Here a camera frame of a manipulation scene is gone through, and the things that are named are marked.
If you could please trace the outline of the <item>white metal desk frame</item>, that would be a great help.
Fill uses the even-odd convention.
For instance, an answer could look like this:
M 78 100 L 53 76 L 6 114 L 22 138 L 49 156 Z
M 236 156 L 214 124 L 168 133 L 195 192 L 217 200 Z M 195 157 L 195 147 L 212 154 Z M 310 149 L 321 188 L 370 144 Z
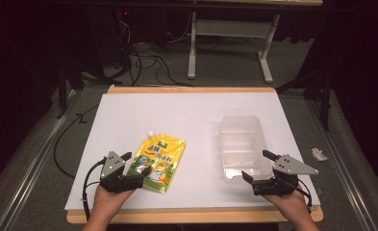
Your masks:
M 279 19 L 279 14 L 273 15 L 272 19 L 268 22 L 198 19 L 197 14 L 192 13 L 188 78 L 194 79 L 196 76 L 196 38 L 198 36 L 264 39 L 265 47 L 263 50 L 258 51 L 257 55 L 265 82 L 271 84 L 273 82 L 273 77 L 267 62 L 267 55 Z

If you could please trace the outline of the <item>black stand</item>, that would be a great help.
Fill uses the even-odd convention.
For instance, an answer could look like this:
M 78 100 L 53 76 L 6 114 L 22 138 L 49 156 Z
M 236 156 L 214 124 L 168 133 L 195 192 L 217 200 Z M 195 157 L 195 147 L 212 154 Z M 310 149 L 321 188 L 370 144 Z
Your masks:
M 58 72 L 58 96 L 60 111 L 58 118 L 62 118 L 68 109 L 69 90 L 82 90 L 84 82 L 78 66 L 72 61 L 61 61 Z
M 319 121 L 323 128 L 329 130 L 330 93 L 332 84 L 332 67 L 324 66 L 301 77 L 297 77 L 276 88 L 277 93 L 305 86 L 303 96 L 307 100 L 320 100 Z

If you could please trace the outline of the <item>yellow spouted pouch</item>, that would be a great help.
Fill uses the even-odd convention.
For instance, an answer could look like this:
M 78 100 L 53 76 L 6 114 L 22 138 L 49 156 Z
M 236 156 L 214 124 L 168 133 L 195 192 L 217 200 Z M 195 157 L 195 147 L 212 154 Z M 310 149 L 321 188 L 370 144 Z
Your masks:
M 150 136 L 141 143 L 127 175 L 137 176 L 149 168 L 143 186 L 167 193 L 185 147 L 185 141 L 166 134 Z

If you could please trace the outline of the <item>crumpled white paper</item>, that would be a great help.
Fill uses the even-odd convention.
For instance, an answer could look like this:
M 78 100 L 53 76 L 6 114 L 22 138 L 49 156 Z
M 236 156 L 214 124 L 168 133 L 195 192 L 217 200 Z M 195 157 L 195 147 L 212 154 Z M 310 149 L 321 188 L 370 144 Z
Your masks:
M 318 148 L 312 148 L 312 155 L 320 162 L 327 161 L 328 157 Z

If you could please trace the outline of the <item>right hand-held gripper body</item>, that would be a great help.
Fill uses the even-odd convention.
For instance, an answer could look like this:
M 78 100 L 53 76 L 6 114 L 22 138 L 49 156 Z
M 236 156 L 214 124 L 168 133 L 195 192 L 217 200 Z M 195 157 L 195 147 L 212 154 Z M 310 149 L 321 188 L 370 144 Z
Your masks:
M 300 174 L 315 175 L 318 170 L 310 167 L 290 155 L 282 155 L 272 166 L 273 176 L 267 180 L 254 180 L 252 186 L 255 195 L 287 195 L 293 191 L 310 196 L 310 192 L 298 188 Z

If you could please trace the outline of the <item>person's right hand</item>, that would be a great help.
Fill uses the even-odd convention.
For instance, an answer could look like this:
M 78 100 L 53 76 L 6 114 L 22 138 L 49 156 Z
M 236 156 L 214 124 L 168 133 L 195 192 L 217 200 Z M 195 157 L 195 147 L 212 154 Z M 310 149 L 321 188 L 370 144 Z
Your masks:
M 301 192 L 293 191 L 287 195 L 264 195 L 264 199 L 272 203 L 282 216 L 294 225 L 311 218 Z

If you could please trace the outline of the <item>person's left hand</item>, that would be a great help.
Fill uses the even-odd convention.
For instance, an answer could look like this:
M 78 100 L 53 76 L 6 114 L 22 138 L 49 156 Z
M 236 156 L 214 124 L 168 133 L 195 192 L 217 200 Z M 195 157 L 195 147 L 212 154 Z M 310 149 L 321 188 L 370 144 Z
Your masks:
M 89 219 L 110 222 L 133 193 L 134 191 L 107 192 L 103 187 L 98 186 Z

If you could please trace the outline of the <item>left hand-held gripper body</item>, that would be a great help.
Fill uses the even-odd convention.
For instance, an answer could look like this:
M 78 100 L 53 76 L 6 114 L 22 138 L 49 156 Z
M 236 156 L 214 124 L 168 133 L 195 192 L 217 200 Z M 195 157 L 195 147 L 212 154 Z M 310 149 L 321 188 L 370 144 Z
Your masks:
M 114 151 L 110 151 L 100 173 L 100 186 L 109 193 L 123 193 L 143 187 L 143 181 L 134 175 L 123 173 L 127 161 Z

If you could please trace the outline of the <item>clear plastic container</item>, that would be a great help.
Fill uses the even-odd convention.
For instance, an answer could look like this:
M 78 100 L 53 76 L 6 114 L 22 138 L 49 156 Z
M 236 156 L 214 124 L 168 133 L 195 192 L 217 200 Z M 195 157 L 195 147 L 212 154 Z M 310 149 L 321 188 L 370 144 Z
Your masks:
M 225 116 L 218 129 L 224 180 L 227 183 L 241 184 L 243 171 L 254 180 L 265 180 L 273 175 L 271 161 L 263 156 L 267 144 L 262 124 L 256 116 Z

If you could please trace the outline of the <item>metal floor rail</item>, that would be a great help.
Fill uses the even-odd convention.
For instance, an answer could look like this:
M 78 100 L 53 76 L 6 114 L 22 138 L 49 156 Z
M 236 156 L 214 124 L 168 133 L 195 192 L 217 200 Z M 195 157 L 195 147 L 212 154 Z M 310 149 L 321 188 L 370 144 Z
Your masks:
M 336 173 L 343 186 L 344 192 L 346 193 L 346 196 L 355 212 L 356 217 L 359 220 L 361 227 L 363 228 L 363 231 L 378 231 L 378 228 L 376 227 L 375 222 L 365 204 L 363 196 L 354 183 L 352 175 L 349 173 L 330 132 L 325 129 L 320 120 L 319 110 L 315 102 L 312 100 L 307 100 L 306 105 L 325 139 L 326 145 L 329 149 L 329 157 L 336 168 Z
M 32 127 L 0 175 L 0 231 L 59 231 L 71 229 L 66 202 L 72 180 L 55 166 L 53 146 L 69 121 L 59 95 Z

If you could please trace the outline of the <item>white table sheet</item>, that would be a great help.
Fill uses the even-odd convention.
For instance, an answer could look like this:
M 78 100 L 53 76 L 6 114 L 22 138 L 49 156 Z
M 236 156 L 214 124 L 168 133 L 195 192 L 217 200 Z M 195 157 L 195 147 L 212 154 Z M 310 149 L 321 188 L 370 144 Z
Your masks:
M 110 151 L 136 152 L 150 133 L 186 142 L 167 193 L 139 189 L 127 200 L 127 210 L 260 207 L 246 182 L 227 183 L 218 146 L 219 123 L 225 116 L 256 116 L 267 150 L 301 156 L 278 96 L 245 93 L 108 93 L 102 96 L 65 208 L 82 208 L 82 197 L 95 188 L 83 186 L 100 175 L 94 164 Z

